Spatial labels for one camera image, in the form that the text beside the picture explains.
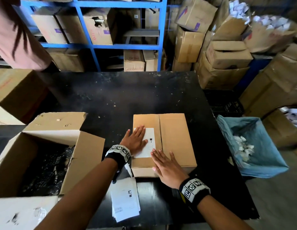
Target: wristband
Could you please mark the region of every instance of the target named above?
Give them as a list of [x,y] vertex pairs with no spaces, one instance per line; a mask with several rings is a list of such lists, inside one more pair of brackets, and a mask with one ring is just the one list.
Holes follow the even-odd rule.
[[128,162],[130,159],[131,154],[130,150],[123,145],[114,145],[112,146],[108,152],[106,153],[105,158],[112,158],[117,162],[117,173],[123,168],[123,166]]
[[198,178],[187,178],[181,183],[179,191],[196,206],[205,196],[210,194],[209,187]]

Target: pink garment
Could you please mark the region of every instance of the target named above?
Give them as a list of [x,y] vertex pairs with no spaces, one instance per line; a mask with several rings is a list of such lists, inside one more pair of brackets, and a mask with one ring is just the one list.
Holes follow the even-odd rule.
[[52,58],[11,4],[20,5],[20,0],[0,0],[0,56],[14,69],[42,71]]

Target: barcode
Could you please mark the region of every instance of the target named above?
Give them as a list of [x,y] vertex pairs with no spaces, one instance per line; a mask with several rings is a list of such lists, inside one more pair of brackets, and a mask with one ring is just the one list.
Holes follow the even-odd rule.
[[117,207],[117,208],[114,209],[115,213],[118,213],[118,212],[121,212],[121,211],[123,211],[122,207]]

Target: person's left hand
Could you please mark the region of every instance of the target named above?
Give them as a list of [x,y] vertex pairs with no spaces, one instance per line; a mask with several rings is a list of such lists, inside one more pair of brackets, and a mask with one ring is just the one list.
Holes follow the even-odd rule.
[[122,139],[120,145],[125,146],[130,150],[131,155],[135,155],[140,152],[144,146],[147,144],[148,140],[143,140],[145,134],[145,127],[137,127],[131,135],[130,129],[127,130],[124,138]]

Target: hand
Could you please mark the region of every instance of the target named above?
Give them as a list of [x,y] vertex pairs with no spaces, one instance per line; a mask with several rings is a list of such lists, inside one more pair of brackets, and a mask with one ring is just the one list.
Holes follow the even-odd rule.
[[153,161],[157,167],[153,167],[153,170],[158,174],[160,180],[167,186],[179,189],[181,183],[186,180],[189,175],[181,168],[177,163],[173,152],[170,152],[171,159],[159,150],[155,149],[150,153]]
[[137,127],[131,135],[130,129],[127,130],[124,138],[122,139],[120,145],[125,146],[130,150],[131,155],[135,155],[140,152],[144,146],[147,144],[148,140],[143,140],[145,134],[145,127]]

